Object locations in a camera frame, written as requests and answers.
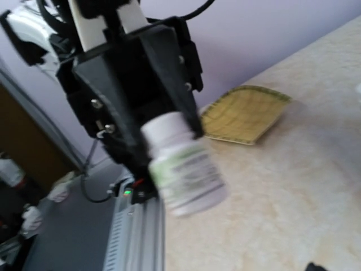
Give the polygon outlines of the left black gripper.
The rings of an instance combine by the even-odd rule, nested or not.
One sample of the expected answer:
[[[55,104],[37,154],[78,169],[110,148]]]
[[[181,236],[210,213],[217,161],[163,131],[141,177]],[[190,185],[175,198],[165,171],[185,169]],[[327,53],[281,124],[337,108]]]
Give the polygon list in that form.
[[[201,138],[193,97],[202,90],[201,73],[187,23],[173,16],[66,58],[56,76],[87,134],[95,137],[104,125],[105,150],[133,174],[138,197],[151,198],[157,192],[140,127],[180,112],[194,138]]]

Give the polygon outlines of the white pill bottle with cap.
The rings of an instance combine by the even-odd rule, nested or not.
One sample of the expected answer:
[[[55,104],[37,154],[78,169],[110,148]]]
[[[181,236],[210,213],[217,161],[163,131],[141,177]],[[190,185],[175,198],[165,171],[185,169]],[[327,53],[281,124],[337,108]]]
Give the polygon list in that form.
[[[170,213],[192,215],[227,198],[218,167],[180,112],[150,120],[141,132],[152,159],[150,175]]]

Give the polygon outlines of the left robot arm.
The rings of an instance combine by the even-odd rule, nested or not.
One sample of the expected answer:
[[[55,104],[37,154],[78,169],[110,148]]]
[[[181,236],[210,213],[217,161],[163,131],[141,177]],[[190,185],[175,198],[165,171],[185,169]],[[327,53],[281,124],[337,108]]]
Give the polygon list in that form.
[[[210,5],[161,20],[139,1],[22,1],[1,15],[22,59],[60,84],[88,135],[133,174],[137,203],[158,194],[141,126],[178,111],[194,138],[204,135],[193,97],[202,67],[187,21]]]

